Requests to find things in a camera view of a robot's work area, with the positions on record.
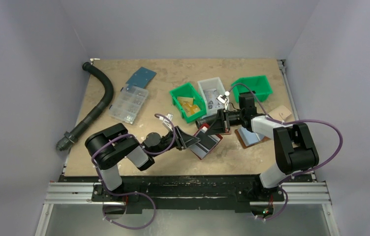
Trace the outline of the dark grey VIP card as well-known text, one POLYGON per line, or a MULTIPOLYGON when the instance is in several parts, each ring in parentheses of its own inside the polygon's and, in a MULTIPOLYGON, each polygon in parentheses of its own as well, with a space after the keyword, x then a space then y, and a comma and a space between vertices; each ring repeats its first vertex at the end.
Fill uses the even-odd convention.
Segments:
POLYGON ((200 138, 199 144, 207 153, 214 149, 222 140, 220 135, 206 135, 205 133, 199 133, 197 137, 200 138))

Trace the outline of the red leather card holder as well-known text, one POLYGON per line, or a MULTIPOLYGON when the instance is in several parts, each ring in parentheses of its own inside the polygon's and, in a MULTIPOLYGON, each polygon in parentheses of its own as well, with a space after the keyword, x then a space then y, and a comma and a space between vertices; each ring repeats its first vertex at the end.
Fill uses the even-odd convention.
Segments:
POLYGON ((201 127, 194 134, 196 138, 200 141, 191 145, 188 149, 194 153, 200 160, 204 159, 223 139, 219 134, 207 135, 209 125, 206 123, 201 125, 201 127))

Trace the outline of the white plastic bin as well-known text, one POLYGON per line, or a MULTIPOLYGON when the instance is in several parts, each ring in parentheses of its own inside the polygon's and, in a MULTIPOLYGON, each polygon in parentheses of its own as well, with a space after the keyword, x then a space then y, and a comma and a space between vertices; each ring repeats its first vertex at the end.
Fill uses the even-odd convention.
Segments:
POLYGON ((218 109, 224 108, 224 104, 217 99, 225 93, 220 77, 200 80, 197 82, 197 85, 205 103, 206 115, 215 115, 218 109))

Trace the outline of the green bin with yellow items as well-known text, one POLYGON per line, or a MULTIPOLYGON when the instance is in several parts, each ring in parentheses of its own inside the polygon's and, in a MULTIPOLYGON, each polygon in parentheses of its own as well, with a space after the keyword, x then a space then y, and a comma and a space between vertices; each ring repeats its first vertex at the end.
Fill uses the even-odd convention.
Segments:
POLYGON ((186 83, 173 90, 170 95, 172 103, 180 111, 181 117, 191 123, 207 114, 207 109, 202 96, 191 83, 186 83))

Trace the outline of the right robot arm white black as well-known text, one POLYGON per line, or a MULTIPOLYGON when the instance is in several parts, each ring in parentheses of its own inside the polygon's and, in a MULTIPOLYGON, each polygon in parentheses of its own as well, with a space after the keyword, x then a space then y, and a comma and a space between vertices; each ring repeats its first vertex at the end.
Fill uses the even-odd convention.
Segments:
POLYGON ((252 190, 255 198, 264 200, 286 177, 317 166, 319 155, 306 123, 278 122, 266 113, 258 113, 255 102, 256 97, 250 92, 240 94, 237 110, 219 109, 209 117, 206 134, 225 134, 232 126, 240 126, 259 139, 269 138, 274 142, 276 162, 259 175, 252 190))

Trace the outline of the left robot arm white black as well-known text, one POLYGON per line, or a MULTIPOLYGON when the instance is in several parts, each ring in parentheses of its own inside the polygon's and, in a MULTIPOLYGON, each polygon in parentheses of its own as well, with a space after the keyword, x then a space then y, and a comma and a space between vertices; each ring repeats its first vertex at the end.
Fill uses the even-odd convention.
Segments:
POLYGON ((155 163, 154 158, 173 148, 184 150, 201 142, 201 138, 173 127, 164 136, 149 133, 140 143, 127 128, 118 123, 89 136, 85 141, 97 170, 99 179, 105 185, 104 195, 111 201, 123 196, 123 180, 118 163, 127 158, 139 170, 144 171, 155 163))

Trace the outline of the brown open card holder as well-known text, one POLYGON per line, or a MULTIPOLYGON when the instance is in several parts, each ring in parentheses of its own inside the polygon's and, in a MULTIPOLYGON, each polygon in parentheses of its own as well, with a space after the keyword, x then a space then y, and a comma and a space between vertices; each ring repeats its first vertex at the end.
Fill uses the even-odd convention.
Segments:
POLYGON ((268 137, 258 134, 249 132, 247 129, 240 127, 235 130, 235 135, 238 138, 241 146, 243 149, 252 147, 254 145, 266 142, 269 140, 268 137))

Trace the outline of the clear compartment screw box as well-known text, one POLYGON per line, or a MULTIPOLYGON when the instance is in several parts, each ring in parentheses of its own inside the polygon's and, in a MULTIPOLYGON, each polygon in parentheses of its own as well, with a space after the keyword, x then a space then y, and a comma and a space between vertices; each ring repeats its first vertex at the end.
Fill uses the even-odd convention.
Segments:
POLYGON ((109 115, 122 122, 133 124, 145 103, 149 91, 144 88, 131 86, 123 88, 109 108, 109 115))

